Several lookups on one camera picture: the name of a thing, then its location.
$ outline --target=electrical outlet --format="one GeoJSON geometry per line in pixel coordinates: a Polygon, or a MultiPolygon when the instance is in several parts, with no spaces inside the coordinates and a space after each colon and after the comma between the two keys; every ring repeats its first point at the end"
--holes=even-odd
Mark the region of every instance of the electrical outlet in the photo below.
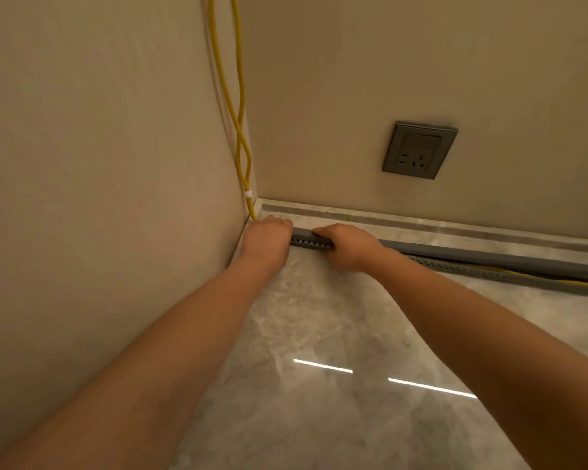
{"type": "Polygon", "coordinates": [[[451,127],[397,122],[383,171],[433,180],[457,132],[451,127]]]}

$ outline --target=marble floor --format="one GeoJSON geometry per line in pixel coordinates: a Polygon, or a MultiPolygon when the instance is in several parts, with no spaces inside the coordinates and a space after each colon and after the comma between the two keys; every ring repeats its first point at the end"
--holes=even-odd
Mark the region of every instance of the marble floor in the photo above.
{"type": "MultiPolygon", "coordinates": [[[[449,277],[588,355],[588,297],[449,277]]],[[[527,466],[379,284],[293,247],[251,308],[172,468],[527,466]]]]}

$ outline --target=forearm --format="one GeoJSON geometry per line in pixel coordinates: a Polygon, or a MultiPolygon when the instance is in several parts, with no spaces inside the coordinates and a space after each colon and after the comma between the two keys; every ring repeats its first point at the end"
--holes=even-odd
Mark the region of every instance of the forearm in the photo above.
{"type": "Polygon", "coordinates": [[[192,411],[270,278],[239,260],[169,310],[0,469],[164,469],[192,411]]]}
{"type": "MultiPolygon", "coordinates": [[[[535,451],[541,444],[584,452],[575,429],[588,429],[588,357],[398,252],[379,249],[364,271],[392,295],[528,461],[542,453],[535,451]]],[[[549,452],[561,458],[560,449],[549,452]]]]}

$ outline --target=person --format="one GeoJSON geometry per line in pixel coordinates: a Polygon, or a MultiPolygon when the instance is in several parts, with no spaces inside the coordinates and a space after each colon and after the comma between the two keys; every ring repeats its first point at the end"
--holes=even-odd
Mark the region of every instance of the person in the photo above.
{"type": "MultiPolygon", "coordinates": [[[[588,469],[588,357],[474,291],[344,224],[327,258],[392,295],[533,469],[588,469]]],[[[286,263],[292,223],[250,224],[240,258],[149,327],[0,470],[165,469],[261,288],[286,263]]]]}

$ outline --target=person's right arm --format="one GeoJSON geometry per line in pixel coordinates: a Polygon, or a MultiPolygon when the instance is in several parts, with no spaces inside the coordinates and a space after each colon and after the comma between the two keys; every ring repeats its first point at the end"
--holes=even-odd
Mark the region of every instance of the person's right arm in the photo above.
{"type": "Polygon", "coordinates": [[[330,262],[392,295],[431,350],[468,386],[534,469],[588,469],[588,357],[507,308],[355,226],[334,224],[330,262]]]}

